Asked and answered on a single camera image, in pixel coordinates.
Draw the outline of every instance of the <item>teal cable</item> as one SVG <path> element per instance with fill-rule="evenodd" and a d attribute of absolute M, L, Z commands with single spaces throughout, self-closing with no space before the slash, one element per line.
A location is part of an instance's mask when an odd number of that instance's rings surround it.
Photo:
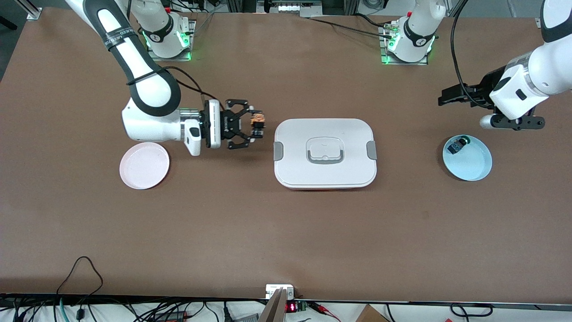
<path fill-rule="evenodd" d="M 59 300 L 59 309 L 62 311 L 63 319 L 66 320 L 66 322 L 70 322 L 70 319 L 67 318 L 66 311 L 63 310 L 63 299 Z"/>

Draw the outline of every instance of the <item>brown tabletop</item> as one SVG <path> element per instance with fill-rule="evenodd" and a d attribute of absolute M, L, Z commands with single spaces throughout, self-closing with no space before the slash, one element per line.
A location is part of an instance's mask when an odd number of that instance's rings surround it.
<path fill-rule="evenodd" d="M 327 19 L 375 31 L 358 17 Z M 125 76 L 72 11 L 45 9 L 0 85 L 0 291 L 55 292 L 87 255 L 107 294 L 261 297 L 287 282 L 307 299 L 571 304 L 570 93 L 539 106 L 541 131 L 487 131 L 484 109 L 438 107 L 456 83 L 450 26 L 429 66 L 389 66 L 375 37 L 287 14 L 214 15 L 192 61 L 175 65 L 218 98 L 264 110 L 266 136 L 198 158 L 164 143 L 166 179 L 138 191 L 118 174 L 135 144 L 121 122 Z M 461 19 L 456 40 L 469 84 L 542 43 L 533 19 Z M 183 93 L 182 106 L 200 106 Z M 365 120 L 375 181 L 281 186 L 274 129 L 302 117 Z M 480 182 L 454 179 L 440 161 L 444 140 L 462 133 L 493 155 Z M 83 263 L 63 291 L 96 285 Z"/>

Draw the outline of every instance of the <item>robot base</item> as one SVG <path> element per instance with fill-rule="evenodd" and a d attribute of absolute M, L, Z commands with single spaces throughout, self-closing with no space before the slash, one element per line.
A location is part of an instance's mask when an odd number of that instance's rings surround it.
<path fill-rule="evenodd" d="M 187 48 L 183 49 L 182 52 L 180 52 L 178 55 L 174 57 L 163 58 L 153 53 L 147 40 L 147 53 L 149 54 L 149 56 L 151 56 L 151 58 L 154 61 L 189 61 L 193 55 L 194 30 L 197 25 L 197 22 L 195 20 L 188 20 L 188 22 L 189 22 L 188 26 L 187 24 L 183 25 L 183 31 L 190 32 L 190 35 L 189 36 L 181 35 L 181 41 L 182 42 L 186 41 L 189 43 L 189 46 Z"/>
<path fill-rule="evenodd" d="M 396 23 L 397 23 L 396 21 L 392 21 L 391 25 L 396 25 Z M 383 27 L 378 27 L 378 33 L 384 35 L 388 34 L 390 36 L 395 35 L 395 31 L 387 30 Z M 387 49 L 389 46 L 392 45 L 391 41 L 392 41 L 391 39 L 385 39 L 383 37 L 379 37 L 379 47 L 381 48 L 382 51 L 382 63 L 384 65 L 428 65 L 427 55 L 431 51 L 431 48 L 429 49 L 429 52 L 425 54 L 425 57 L 423 57 L 423 59 L 421 59 L 420 61 L 406 62 L 397 58 L 394 53 L 390 52 Z"/>

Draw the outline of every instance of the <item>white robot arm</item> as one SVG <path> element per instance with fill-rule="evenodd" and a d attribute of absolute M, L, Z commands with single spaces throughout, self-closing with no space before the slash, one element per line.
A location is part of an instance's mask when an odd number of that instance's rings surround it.
<path fill-rule="evenodd" d="M 481 127 L 541 129 L 545 121 L 534 116 L 535 107 L 550 95 L 572 89 L 572 1 L 544 0 L 541 31 L 543 45 L 466 87 L 471 98 L 493 110 L 480 120 Z M 460 85 L 444 89 L 439 105 L 455 101 L 469 101 Z"/>
<path fill-rule="evenodd" d="M 411 15 L 392 23 L 399 28 L 387 49 L 405 62 L 420 61 L 435 41 L 435 31 L 446 12 L 444 0 L 416 0 Z"/>
<path fill-rule="evenodd" d="M 264 115 L 247 101 L 228 100 L 222 112 L 219 101 L 214 99 L 205 102 L 203 111 L 179 108 L 181 91 L 177 80 L 151 59 L 115 0 L 66 1 L 100 35 L 128 79 L 131 99 L 122 111 L 122 118 L 131 139 L 145 142 L 182 140 L 191 155 L 199 155 L 202 139 L 208 148 L 219 148 L 221 140 L 226 139 L 228 148 L 235 149 L 248 147 L 248 143 L 263 137 Z M 155 0 L 134 0 L 134 3 L 134 14 L 141 26 L 152 30 L 148 32 L 149 37 L 152 34 L 161 37 L 153 45 L 154 52 L 177 54 L 181 43 L 176 39 L 169 40 L 174 32 L 174 27 L 169 25 L 175 23 L 177 17 L 167 14 L 162 6 L 159 8 L 160 2 Z M 235 104 L 243 106 L 238 113 L 231 110 Z M 240 131 L 240 117 L 247 112 L 252 114 L 250 135 Z M 221 126 L 221 115 L 232 121 Z M 231 141 L 235 136 L 241 137 L 243 142 Z"/>

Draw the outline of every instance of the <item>gray floor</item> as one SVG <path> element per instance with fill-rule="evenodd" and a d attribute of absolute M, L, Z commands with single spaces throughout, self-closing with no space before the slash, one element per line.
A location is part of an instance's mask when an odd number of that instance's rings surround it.
<path fill-rule="evenodd" d="M 64 0 L 32 0 L 38 7 L 68 7 Z M 463 10 L 464 17 L 539 17 L 542 0 L 472 0 Z M 415 0 L 390 0 L 384 10 L 368 9 L 360 4 L 364 14 L 400 15 L 411 10 Z M 20 32 L 26 22 L 26 13 L 13 0 L 0 0 L 0 15 L 18 26 L 12 31 L 0 25 L 0 80 L 4 76 Z"/>

